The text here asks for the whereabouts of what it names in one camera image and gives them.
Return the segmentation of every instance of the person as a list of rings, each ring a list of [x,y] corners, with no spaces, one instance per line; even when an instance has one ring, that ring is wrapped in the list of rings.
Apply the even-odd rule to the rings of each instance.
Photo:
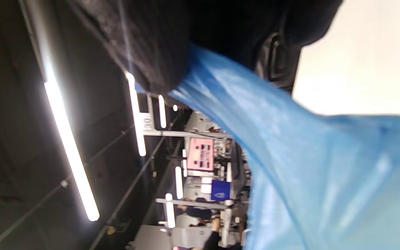
[[[184,201],[193,201],[189,198],[184,198]],[[216,201],[207,201],[205,198],[198,197],[195,199],[196,202],[203,202],[203,203],[216,203]],[[211,209],[203,209],[200,207],[195,206],[186,206],[186,205],[178,205],[177,209],[179,209],[183,214],[189,215],[191,217],[197,218],[201,222],[207,223],[214,212]]]
[[[205,245],[202,249],[190,248],[189,250],[241,250],[242,246],[238,243],[229,247],[219,247],[219,231],[220,231],[220,219],[215,218],[212,220],[212,232],[209,238],[206,240]]]
[[[287,48],[322,38],[343,0],[68,0],[123,72],[167,104],[190,70],[196,44],[256,68],[264,42],[281,33]]]

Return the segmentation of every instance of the jacket sleeve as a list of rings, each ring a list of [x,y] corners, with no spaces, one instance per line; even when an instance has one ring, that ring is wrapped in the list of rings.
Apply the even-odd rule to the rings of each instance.
[[[284,24],[288,44],[303,47],[322,38],[329,30],[342,0],[290,0]]]
[[[184,0],[68,0],[123,71],[147,92],[167,94],[187,74],[189,17]]]

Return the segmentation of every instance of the pink sign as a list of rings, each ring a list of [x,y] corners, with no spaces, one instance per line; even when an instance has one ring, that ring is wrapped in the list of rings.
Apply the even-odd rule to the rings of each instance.
[[[208,171],[214,170],[214,140],[191,138],[187,169]]]

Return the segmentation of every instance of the shopper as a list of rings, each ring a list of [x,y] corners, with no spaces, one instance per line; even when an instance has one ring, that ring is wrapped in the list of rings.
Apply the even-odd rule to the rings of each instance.
[[[205,245],[203,246],[203,249],[198,249],[198,248],[190,248],[189,250],[241,250],[242,246],[240,243],[236,245],[232,245],[230,247],[219,247],[219,230],[220,230],[220,219],[215,218],[212,221],[212,232],[211,235],[209,236],[208,240],[206,240]]]

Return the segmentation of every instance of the white wall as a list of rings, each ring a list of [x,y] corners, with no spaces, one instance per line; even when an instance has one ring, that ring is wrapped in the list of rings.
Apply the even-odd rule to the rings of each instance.
[[[400,114],[400,0],[346,0],[300,55],[293,93],[321,114]]]

